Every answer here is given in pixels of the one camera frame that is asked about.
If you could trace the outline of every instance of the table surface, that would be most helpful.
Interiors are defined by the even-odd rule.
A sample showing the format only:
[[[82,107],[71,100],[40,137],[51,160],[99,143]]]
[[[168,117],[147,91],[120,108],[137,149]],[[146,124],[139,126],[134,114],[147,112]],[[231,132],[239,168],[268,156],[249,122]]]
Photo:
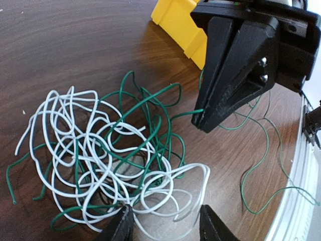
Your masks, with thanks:
[[[0,3],[0,233],[1,240],[92,240],[94,233],[84,226],[57,232],[50,229],[58,209],[47,191],[41,201],[33,201],[41,190],[34,162],[28,159],[11,171],[17,196],[13,205],[5,172],[28,151],[23,144],[18,157],[14,150],[30,116],[48,92],[67,92],[71,85],[77,91],[94,89],[100,96],[119,89],[124,74],[134,70],[137,81],[151,92],[179,82],[183,98],[172,113],[194,108],[198,96],[200,70],[187,59],[180,47],[151,19],[155,0],[3,0]],[[128,85],[128,91],[134,87]],[[300,115],[300,97],[276,85],[272,92],[268,117],[279,128],[283,157],[289,171]],[[264,95],[254,116],[260,118],[267,108]],[[231,115],[224,125],[236,126],[242,121]],[[275,130],[265,122],[270,134],[270,152],[262,166],[250,175],[245,196],[253,210],[259,210],[269,197],[285,186],[286,178],[279,166],[279,142]],[[186,116],[174,122],[174,132],[181,135],[187,148],[187,162],[210,166],[205,203],[242,241],[264,240],[273,221],[279,194],[260,215],[250,214],[242,205],[242,174],[263,156],[264,132],[248,122],[242,129],[229,132],[216,128],[202,133]],[[198,188],[199,176],[192,173],[182,179],[186,188]],[[158,219],[152,220],[157,233]],[[186,228],[185,223],[177,230]],[[197,228],[185,240],[198,240]],[[135,240],[148,240],[135,229]]]

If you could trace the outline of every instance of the yellow plastic bin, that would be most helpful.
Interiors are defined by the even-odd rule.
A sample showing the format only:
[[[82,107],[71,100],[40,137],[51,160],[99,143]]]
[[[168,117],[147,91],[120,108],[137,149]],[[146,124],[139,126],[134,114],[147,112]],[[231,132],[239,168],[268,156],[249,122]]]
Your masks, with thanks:
[[[190,16],[198,2],[199,0],[158,0],[151,18],[178,43],[188,58],[203,69],[207,36]]]

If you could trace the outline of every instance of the wire bundle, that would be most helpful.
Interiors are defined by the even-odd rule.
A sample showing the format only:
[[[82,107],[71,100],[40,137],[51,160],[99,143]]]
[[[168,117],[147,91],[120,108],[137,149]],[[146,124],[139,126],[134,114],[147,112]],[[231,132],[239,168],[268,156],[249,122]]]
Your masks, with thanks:
[[[123,86],[129,76],[132,76],[133,83],[141,93],[142,100],[123,91]],[[174,104],[164,105],[157,99],[159,94],[175,87],[179,88],[180,95],[178,101]],[[119,109],[106,101],[107,98],[113,95],[119,96]],[[136,105],[126,113],[124,113],[122,106],[123,95],[130,96],[136,101]],[[158,217],[173,217],[173,222],[178,222],[192,212],[199,211],[204,200],[210,169],[204,164],[185,164],[185,144],[179,135],[172,133],[172,120],[186,114],[201,112],[202,110],[182,113],[170,119],[167,107],[177,104],[180,98],[180,84],[172,84],[155,94],[151,94],[146,89],[137,86],[133,72],[129,72],[124,77],[119,91],[108,94],[101,99],[98,98],[96,91],[90,90],[77,93],[74,87],[71,87],[67,94],[63,95],[60,95],[55,90],[50,91],[46,100],[30,118],[29,125],[17,145],[15,154],[18,154],[21,144],[27,134],[30,133],[30,155],[35,161],[38,175],[44,184],[42,194],[34,199],[42,198],[45,187],[47,187],[51,190],[55,203],[61,211],[53,219],[52,227],[58,218],[65,216],[75,224],[86,224],[92,230],[100,232],[102,230],[95,226],[96,223],[117,214],[124,204],[130,204],[133,207],[135,223],[142,232],[153,240],[162,240],[150,235],[141,225],[137,216],[154,214]],[[161,116],[159,114],[152,116],[148,104],[160,107],[165,112],[168,124],[168,131],[165,134],[159,134],[162,124]],[[98,107],[103,107],[107,111],[101,111]],[[148,128],[145,126],[137,128],[126,122],[126,118],[138,108],[143,110],[149,125]],[[82,109],[89,113],[89,119],[84,131],[76,124],[76,109]],[[116,120],[111,120],[112,115],[117,116]],[[35,147],[33,144],[35,126],[39,117],[42,121],[45,143]],[[54,142],[50,140],[50,131],[54,133]],[[117,143],[120,140],[126,142],[126,138],[132,136],[139,138],[141,144],[123,149],[117,147]],[[172,151],[173,137],[182,143],[183,153],[181,155]],[[39,160],[35,155],[35,150],[42,147],[46,147],[52,155],[52,161],[45,173],[41,168],[42,160]],[[143,165],[133,161],[134,157],[139,153],[143,153],[145,157]],[[171,156],[179,158],[180,164],[177,168],[172,168]],[[16,203],[16,199],[9,181],[9,170],[24,159],[25,157],[12,164],[7,170],[7,181],[14,203]],[[121,170],[125,165],[131,166],[138,171],[134,174],[124,174]],[[64,172],[65,170],[73,172],[74,179],[65,178],[64,173],[60,171],[62,167]],[[185,172],[194,168],[200,168],[203,171],[203,179],[199,195],[193,203],[192,194],[186,190],[175,188],[174,181],[182,178]],[[63,188],[57,187],[58,180],[64,185]],[[103,196],[103,199],[107,200],[108,203],[94,203],[97,193]],[[155,194],[161,195],[163,199],[152,207],[148,206],[146,200]],[[185,204],[180,205],[174,194],[183,196]],[[74,199],[77,205],[64,208],[60,203],[60,197]],[[176,208],[175,212],[160,213],[157,211],[169,201],[173,202]],[[135,208],[137,204],[140,204],[142,208]],[[80,218],[74,218],[70,215],[70,212],[75,210],[81,211],[82,216]],[[184,235],[172,240],[179,240],[185,237],[191,230],[192,228]]]

